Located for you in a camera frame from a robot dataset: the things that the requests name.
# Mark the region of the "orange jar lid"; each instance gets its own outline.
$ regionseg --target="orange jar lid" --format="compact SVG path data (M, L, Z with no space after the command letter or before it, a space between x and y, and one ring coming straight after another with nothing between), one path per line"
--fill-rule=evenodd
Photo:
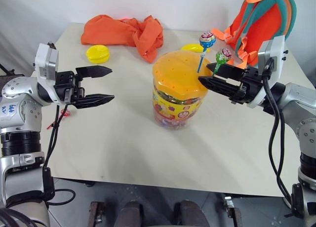
M204 97L207 89L198 80L199 76L211 76L206 67L210 62L204 58L200 72L200 54L191 51L174 51L162 55L153 66L154 84L157 90L178 100Z

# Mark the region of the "black cable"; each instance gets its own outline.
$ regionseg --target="black cable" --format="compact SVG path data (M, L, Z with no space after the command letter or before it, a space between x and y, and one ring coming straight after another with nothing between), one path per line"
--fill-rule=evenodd
M47 155L46 155L46 160L45 160L45 163L43 165L43 167L47 167L47 164L48 164L48 160L47 160L47 157L49 157L51 153L51 147L52 147L52 144L53 144L53 139L54 139L54 134L55 134L55 130L56 130L56 127L55 125L57 124L58 122L58 115L59 115L59 105L56 106L56 115L55 115L55 122L52 124L52 131L51 131L51 135L50 135L50 140L49 140L49 145L48 145L48 150L47 150Z
M4 212L6 212L8 215L13 216L15 218L17 218L18 220L20 220L21 222L23 222L27 227L38 227L34 221L32 221L29 217L27 217L26 215L13 210L13 209L9 209L9 208L1 208L1 210L3 210Z
M58 191L68 191L68 192L71 192L73 194L73 196L69 200L63 201L63 202L47 202L48 205L50 205L50 206L65 205L65 204L68 204L69 202L71 202L72 200L74 200L74 198L76 197L76 193L74 190L71 190L71 189L56 189L55 190L55 192L58 192Z
M45 225L43 222L40 222L40 221L37 221L37 220L34 220L35 224L39 224L39 225L42 225L44 227L47 227L47 225Z
M275 114L275 122L271 131L271 135L270 135L270 139L269 139L269 159L273 168L273 171L276 174L276 182L278 187L280 188L282 194L284 195L284 197L286 198L286 200L291 203L291 197L280 177L281 171L282 171L282 166L283 166L283 160L284 160L284 133L283 133L283 138L281 138L281 151L280 151L280 163L278 166L278 169L275 166L274 160L273 160L273 155L272 155L272 146L273 146L273 140L277 131L277 127L278 127L278 123L280 120L280 111L279 108L277 106L276 101L274 100L274 97L272 95L272 92L270 90L269 87L269 81L268 81L268 77L263 77L263 87L264 90L266 92L267 95L267 99L270 102L271 107L273 108L274 114Z
M285 152L285 142L284 142L284 137L285 137L285 121L284 121L284 115L283 115L283 111L280 111L280 123L281 123L281 132L280 132L280 163L278 165L278 170L277 170L277 174L276 174L276 181L278 183L281 183L281 171L282 171L282 167L283 167L283 162L284 162L284 152ZM285 188L285 186L282 183L282 186L284 187L284 191L286 193L287 196L287 200L289 201L289 203L291 204L291 195L289 194L289 192L287 191L287 189Z
M11 72L9 72L1 63L0 63L0 69L2 71L4 71L4 73L8 76L8 75L12 75Z
M49 160L51 154L54 151L54 148L55 148L55 145L56 145L56 142L57 142L57 135L58 135L59 124L61 122L61 119L63 118L63 116L66 113L67 107L68 107L68 105L65 105L64 110L63 110L62 114L60 115L59 119L58 119L59 107L56 109L56 115L57 116L55 118L55 123L53 125L53 131L52 131L51 136L50 136L50 142L49 142L49 147L48 147L48 151L47 151L47 155L46 155L46 160L45 160L45 163L43 165L43 167L45 167L45 168L47 167L48 160Z
M5 225L5 227L19 227L17 222L9 216L6 212L0 209L0 221Z

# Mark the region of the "orange backpack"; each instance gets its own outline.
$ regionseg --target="orange backpack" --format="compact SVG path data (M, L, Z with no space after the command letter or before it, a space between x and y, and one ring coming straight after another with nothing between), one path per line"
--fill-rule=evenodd
M229 44L242 60L240 68L258 63L262 42L292 31L296 18L294 0L245 0L233 23L223 32L213 29L218 39Z

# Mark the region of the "yellow lid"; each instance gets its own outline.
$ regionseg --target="yellow lid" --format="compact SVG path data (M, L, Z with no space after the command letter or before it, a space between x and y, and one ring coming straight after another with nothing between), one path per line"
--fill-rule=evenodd
M199 76L211 76L204 58L200 72L200 54L191 51L174 51L162 55L153 66L154 84L160 90L178 100L203 97L207 89L199 82Z
M110 57L110 51L107 46L100 44L91 46L85 54L91 63L96 64L105 63Z
M194 53L202 53L203 52L203 47L199 43L189 43L184 46L182 46L181 50L188 50L192 51Z

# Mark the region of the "gray floor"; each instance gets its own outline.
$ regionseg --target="gray floor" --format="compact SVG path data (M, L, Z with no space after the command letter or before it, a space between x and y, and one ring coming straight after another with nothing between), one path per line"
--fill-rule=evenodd
M125 203L137 200L144 206L145 226L170 224L174 204L184 199L196 202L204 211L211 227L234 227L227 217L218 193L185 189L96 183L87 187L80 183L55 179L56 189L73 189L76 198L64 206L50 206L52 227L86 227L92 201L105 201L103 222L97 227L112 227L117 213ZM52 201L63 201L71 195L57 192ZM289 209L282 198L244 197L233 199L239 208L245 227L301 227L303 222L295 217L285 218Z

